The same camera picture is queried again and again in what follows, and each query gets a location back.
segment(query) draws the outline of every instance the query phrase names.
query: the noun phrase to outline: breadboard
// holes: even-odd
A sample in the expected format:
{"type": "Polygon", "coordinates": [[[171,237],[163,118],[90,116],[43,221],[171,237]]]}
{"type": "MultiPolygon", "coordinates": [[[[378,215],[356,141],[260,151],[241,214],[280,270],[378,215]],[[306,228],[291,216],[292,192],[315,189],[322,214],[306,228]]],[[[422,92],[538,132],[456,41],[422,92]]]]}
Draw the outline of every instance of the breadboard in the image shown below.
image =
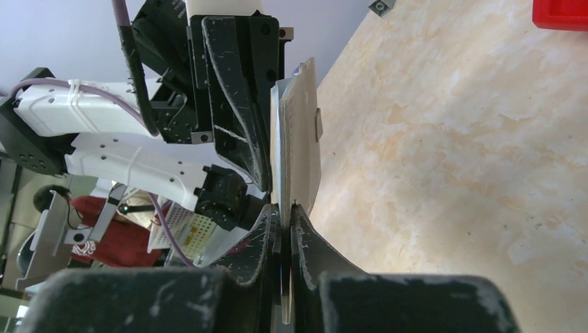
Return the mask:
{"type": "MultiPolygon", "coordinates": [[[[206,216],[194,214],[177,203],[173,203],[166,215],[174,239],[182,252],[193,259],[202,250],[216,224],[206,216]]],[[[151,228],[148,251],[170,248],[171,243],[163,227],[154,225],[151,228]]]]}

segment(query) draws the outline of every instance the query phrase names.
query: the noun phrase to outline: red tray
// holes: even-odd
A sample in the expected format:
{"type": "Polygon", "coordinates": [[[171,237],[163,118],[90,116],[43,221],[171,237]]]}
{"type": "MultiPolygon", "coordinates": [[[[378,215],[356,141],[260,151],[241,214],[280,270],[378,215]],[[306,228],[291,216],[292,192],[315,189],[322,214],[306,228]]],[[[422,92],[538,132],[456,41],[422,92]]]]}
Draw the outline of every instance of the red tray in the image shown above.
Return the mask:
{"type": "Polygon", "coordinates": [[[588,31],[588,0],[533,0],[538,28],[588,31]]]}

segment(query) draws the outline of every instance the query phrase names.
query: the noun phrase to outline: gray wall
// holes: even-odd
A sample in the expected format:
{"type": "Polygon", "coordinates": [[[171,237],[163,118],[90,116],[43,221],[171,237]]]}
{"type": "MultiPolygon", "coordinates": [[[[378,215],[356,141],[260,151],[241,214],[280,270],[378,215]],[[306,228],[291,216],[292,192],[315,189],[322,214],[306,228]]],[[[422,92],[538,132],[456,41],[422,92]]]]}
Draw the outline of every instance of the gray wall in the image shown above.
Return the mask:
{"type": "MultiPolygon", "coordinates": [[[[143,3],[129,0],[132,17],[143,3]]],[[[266,13],[295,28],[287,46],[287,71],[314,56],[319,81],[363,20],[366,0],[263,0],[266,13]]],[[[33,67],[58,78],[118,81],[127,78],[110,1],[2,1],[0,90],[33,67]]]]}

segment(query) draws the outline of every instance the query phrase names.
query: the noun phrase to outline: desk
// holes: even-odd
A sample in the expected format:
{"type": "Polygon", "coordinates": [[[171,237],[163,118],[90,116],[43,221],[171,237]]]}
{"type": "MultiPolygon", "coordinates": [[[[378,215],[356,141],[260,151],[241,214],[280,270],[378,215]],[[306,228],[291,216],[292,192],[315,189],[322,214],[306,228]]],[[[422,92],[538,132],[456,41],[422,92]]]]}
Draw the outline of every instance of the desk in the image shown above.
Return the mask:
{"type": "Polygon", "coordinates": [[[588,35],[529,0],[398,0],[322,82],[311,215],[372,272],[470,273],[524,332],[588,327],[588,35]]]}

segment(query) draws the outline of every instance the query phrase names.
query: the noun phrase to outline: red cloth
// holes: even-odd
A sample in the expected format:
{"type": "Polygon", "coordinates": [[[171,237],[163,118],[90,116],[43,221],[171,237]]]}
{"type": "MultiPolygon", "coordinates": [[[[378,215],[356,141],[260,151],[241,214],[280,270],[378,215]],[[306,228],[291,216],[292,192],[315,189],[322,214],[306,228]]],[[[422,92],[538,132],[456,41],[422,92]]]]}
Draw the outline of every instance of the red cloth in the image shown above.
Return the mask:
{"type": "MultiPolygon", "coordinates": [[[[81,196],[69,203],[80,212],[84,225],[94,226],[106,199],[81,196]]],[[[74,246],[71,256],[81,262],[98,260],[112,267],[151,267],[162,252],[147,253],[148,242],[149,230],[112,220],[100,243],[88,241],[84,246],[74,246]]]]}

